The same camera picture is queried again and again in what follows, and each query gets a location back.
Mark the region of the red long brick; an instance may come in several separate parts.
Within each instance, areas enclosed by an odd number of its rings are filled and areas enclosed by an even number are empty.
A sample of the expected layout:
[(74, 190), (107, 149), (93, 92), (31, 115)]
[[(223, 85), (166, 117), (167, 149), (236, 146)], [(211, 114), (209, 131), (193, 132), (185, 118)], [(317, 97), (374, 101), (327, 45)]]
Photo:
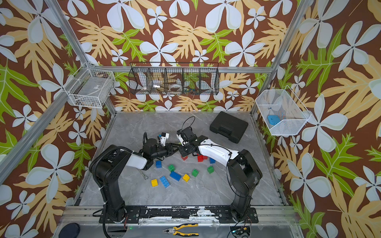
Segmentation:
[(198, 162), (203, 162), (203, 161), (204, 161), (203, 156), (202, 156), (202, 155), (198, 155), (198, 157), (197, 157), (197, 161), (198, 161)]

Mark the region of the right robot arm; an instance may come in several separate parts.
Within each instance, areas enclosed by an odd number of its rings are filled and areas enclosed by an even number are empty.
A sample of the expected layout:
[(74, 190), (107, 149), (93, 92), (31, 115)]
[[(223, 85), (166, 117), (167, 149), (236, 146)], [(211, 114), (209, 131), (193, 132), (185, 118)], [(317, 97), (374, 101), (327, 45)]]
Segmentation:
[(236, 222), (246, 218), (251, 206), (252, 195), (263, 174), (251, 153), (228, 149), (206, 136), (197, 136), (191, 127), (177, 131), (181, 145), (180, 154), (185, 157), (197, 154), (209, 157), (226, 167), (228, 184), (235, 193), (230, 205), (232, 217)]

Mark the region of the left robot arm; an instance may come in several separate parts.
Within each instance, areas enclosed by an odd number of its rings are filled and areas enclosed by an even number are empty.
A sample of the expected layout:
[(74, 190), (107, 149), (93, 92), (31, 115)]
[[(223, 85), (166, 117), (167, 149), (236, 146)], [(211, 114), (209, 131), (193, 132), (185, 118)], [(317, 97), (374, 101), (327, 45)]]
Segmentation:
[(164, 159), (179, 151), (180, 144), (159, 143), (143, 134), (138, 152), (124, 146), (110, 145), (93, 162), (89, 170), (99, 186), (104, 205), (101, 222), (121, 223), (126, 219), (125, 201), (119, 188), (119, 177), (126, 166), (148, 170), (155, 159)]

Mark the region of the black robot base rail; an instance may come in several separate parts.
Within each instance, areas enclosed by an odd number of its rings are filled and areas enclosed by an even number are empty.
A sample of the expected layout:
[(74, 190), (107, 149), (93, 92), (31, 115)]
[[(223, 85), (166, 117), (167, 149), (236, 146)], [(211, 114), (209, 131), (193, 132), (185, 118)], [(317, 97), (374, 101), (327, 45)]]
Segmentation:
[(99, 223), (105, 224), (142, 224), (143, 221), (168, 220), (174, 223), (180, 221), (209, 221), (217, 224), (259, 222), (254, 207), (247, 208), (242, 216), (234, 211), (230, 205), (216, 206), (125, 206), (116, 214), (111, 209), (103, 209), (94, 213), (99, 217)]

